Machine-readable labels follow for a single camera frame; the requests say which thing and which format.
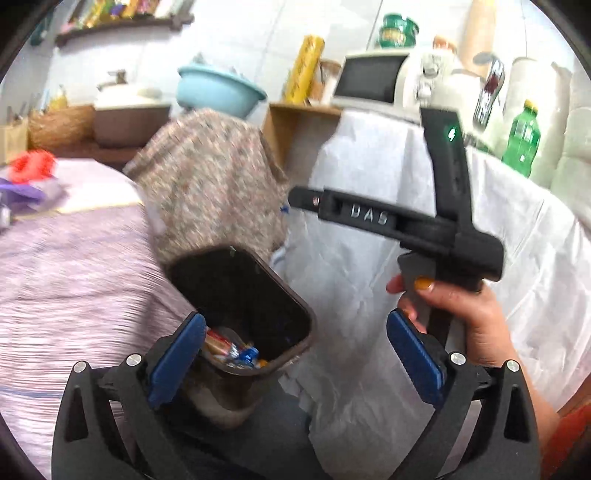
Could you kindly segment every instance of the woven basket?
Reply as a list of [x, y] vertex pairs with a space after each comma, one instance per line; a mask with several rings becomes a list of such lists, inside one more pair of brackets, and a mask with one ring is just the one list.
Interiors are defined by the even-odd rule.
[[31, 148], [51, 150], [93, 138], [95, 109], [92, 105], [71, 106], [29, 117]]

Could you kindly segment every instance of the beige knit cloth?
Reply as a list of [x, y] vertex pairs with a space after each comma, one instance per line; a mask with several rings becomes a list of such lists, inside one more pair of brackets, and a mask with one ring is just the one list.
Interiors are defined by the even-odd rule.
[[125, 167], [156, 205], [166, 231], [163, 264], [195, 249], [238, 244], [264, 261], [285, 240], [288, 183], [260, 130], [210, 109], [162, 127]]

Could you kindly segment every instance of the microwave window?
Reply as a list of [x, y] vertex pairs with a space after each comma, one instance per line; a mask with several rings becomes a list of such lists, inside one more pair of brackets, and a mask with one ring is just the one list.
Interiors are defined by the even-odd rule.
[[348, 59], [335, 96], [394, 103], [396, 78], [407, 58], [407, 55], [388, 55]]

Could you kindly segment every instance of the hand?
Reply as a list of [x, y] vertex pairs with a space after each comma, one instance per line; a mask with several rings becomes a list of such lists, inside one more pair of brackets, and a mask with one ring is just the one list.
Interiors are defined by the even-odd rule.
[[[489, 287], [483, 284], [482, 291], [473, 293], [455, 285], [419, 277], [414, 288], [429, 306], [447, 310], [466, 323], [466, 355], [472, 363], [501, 367], [506, 360], [518, 359], [501, 306]], [[400, 275], [386, 286], [386, 291], [392, 294], [404, 290]], [[398, 301], [398, 308], [406, 313], [420, 332], [425, 333], [424, 326], [417, 322], [417, 311], [406, 295]]]

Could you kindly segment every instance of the red cloth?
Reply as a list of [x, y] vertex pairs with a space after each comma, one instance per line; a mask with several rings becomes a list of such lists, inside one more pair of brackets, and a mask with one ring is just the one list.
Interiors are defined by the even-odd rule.
[[56, 158], [45, 150], [32, 150], [19, 155], [10, 163], [9, 180], [13, 183], [29, 183], [51, 177]]
[[591, 404], [560, 420], [558, 429], [545, 449], [546, 454], [542, 461], [543, 478], [548, 478], [566, 460], [574, 444], [590, 424]]

